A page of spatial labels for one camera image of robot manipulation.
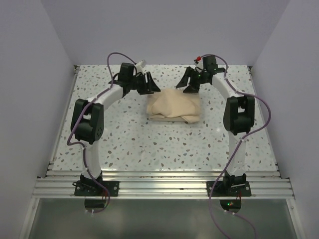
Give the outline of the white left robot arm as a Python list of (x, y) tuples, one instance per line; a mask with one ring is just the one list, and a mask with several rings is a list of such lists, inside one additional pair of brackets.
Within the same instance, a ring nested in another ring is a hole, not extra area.
[(88, 180), (86, 190), (94, 196), (101, 194), (104, 189), (98, 153), (99, 140), (104, 132), (104, 112), (130, 91), (137, 91), (139, 95), (160, 92), (151, 73), (144, 70), (145, 66), (145, 60), (135, 64), (122, 63), (106, 89), (88, 99), (75, 102), (67, 145), (79, 144), (83, 147), (84, 171), (80, 180)]

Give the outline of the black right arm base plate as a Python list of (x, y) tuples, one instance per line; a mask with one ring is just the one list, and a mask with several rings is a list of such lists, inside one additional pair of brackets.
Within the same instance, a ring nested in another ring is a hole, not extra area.
[(218, 181), (213, 189), (212, 194), (211, 189), (214, 184), (214, 181), (206, 182), (207, 195), (212, 197), (251, 197), (252, 192), (250, 184), (248, 181), (244, 185), (226, 187), (222, 181)]

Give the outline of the beige cloth mat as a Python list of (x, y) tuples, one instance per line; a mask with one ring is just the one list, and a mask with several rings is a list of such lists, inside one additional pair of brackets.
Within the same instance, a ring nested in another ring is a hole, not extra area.
[(201, 112), (198, 93), (166, 88), (147, 97), (147, 115), (152, 121), (196, 123)]

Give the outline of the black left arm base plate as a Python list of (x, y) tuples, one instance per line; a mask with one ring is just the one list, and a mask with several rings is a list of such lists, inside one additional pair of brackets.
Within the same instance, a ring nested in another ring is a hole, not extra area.
[(96, 181), (86, 178), (83, 175), (80, 176), (80, 180), (73, 182), (72, 185), (75, 187), (75, 196), (93, 197), (93, 196), (110, 196), (117, 197), (120, 182), (119, 181), (104, 181), (100, 175)]

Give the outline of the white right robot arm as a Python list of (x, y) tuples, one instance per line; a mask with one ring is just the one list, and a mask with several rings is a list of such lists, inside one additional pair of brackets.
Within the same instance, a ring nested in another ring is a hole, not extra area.
[(234, 195), (246, 183), (245, 142), (243, 136), (251, 131), (255, 122), (255, 99), (241, 95), (227, 78), (228, 65), (217, 64), (220, 57), (212, 54), (198, 56), (195, 67), (187, 67), (176, 88), (184, 87), (186, 94), (199, 92), (200, 86), (210, 84), (226, 101), (223, 125), (229, 135), (229, 156), (223, 173), (222, 190)]

